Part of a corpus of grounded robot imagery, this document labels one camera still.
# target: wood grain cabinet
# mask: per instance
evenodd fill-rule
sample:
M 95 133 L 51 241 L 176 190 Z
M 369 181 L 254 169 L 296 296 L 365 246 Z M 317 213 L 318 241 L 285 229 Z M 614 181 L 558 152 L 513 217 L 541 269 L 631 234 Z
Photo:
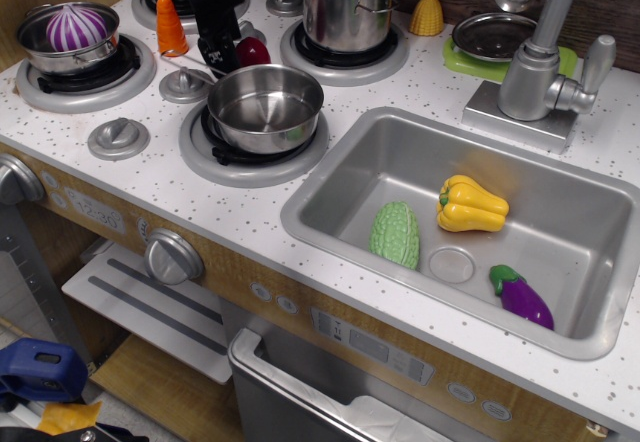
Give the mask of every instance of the wood grain cabinet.
M 141 221 L 144 221 L 148 232 L 154 228 L 176 232 L 198 251 L 204 261 L 204 274 L 196 282 L 497 441 L 596 440 L 596 436 L 586 428 L 588 421 L 577 414 L 38 159 L 1 143 L 0 151 L 20 158 L 38 177 L 42 177 L 47 192 L 40 202 L 42 207 L 138 254 L 143 254 L 146 247 L 144 234 L 140 233 Z M 67 189 L 116 209 L 123 216 L 126 230 L 110 229 L 73 209 L 71 201 L 65 199 Z M 255 282 L 272 294 L 295 301 L 298 310 L 283 310 L 274 299 L 265 301 L 256 297 L 251 289 Z M 319 334 L 311 321 L 312 307 L 427 361 L 436 368 L 432 380 L 426 386 L 415 384 L 398 372 Z M 91 315 L 85 313 L 81 317 L 91 318 Z M 84 337 L 91 341 L 95 329 L 83 320 L 77 322 Z M 232 393 L 228 388 L 205 379 L 135 337 L 122 344 L 121 350 L 116 351 L 94 375 L 94 380 L 114 395 L 187 440 L 240 440 L 237 409 L 232 402 L 229 405 Z M 179 390 L 176 381 L 181 381 Z M 451 384 L 473 387 L 475 402 L 465 403 L 454 397 Z M 180 416 L 173 409 L 176 400 L 182 407 Z M 494 404 L 493 410 L 499 409 L 502 416 L 489 415 L 492 411 L 484 402 Z M 216 422 L 219 418 L 224 423 Z M 202 430 L 194 432 L 194 424 L 199 424 Z

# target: purple eggplant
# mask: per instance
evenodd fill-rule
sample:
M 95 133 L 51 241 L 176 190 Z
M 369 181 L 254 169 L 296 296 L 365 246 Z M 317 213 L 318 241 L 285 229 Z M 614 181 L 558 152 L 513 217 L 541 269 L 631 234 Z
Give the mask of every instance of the purple eggplant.
M 489 278 L 502 308 L 531 322 L 553 330 L 553 316 L 535 290 L 515 270 L 507 265 L 491 267 Z

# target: gray sink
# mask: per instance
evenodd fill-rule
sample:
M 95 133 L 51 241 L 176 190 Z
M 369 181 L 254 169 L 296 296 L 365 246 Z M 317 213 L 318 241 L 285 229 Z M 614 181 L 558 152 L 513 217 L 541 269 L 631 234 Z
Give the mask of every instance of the gray sink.
M 509 202 L 496 233 L 438 227 L 444 181 L 474 178 Z M 377 211 L 405 201 L 420 225 L 415 271 L 368 251 Z M 572 359 L 616 341 L 640 266 L 640 190 L 623 181 L 397 109 L 365 113 L 282 210 L 293 237 Z M 550 331 L 502 309 L 489 269 L 522 274 L 555 319 Z

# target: purple striped onion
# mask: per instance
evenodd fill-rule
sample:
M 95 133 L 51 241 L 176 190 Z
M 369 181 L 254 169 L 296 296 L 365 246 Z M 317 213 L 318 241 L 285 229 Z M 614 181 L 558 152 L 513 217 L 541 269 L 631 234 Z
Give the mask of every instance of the purple striped onion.
M 65 5 L 47 24 L 47 39 L 57 52 L 90 47 L 107 38 L 107 25 L 95 10 Z

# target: faucet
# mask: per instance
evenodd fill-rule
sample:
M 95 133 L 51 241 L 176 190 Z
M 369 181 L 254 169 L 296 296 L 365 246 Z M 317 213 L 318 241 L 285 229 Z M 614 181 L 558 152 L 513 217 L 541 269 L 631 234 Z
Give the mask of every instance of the faucet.
M 615 39 L 601 35 L 584 58 L 580 82 L 558 73 L 558 37 L 573 0 L 546 0 L 536 30 L 516 51 L 501 86 L 483 82 L 463 123 L 552 151 L 568 143 L 578 113 L 589 113 L 613 66 Z
M 615 39 L 601 35 L 584 59 L 582 80 L 558 74 L 558 36 L 573 0 L 547 0 L 533 36 L 518 49 L 500 88 L 498 107 L 507 116 L 531 121 L 553 109 L 589 113 L 616 54 Z

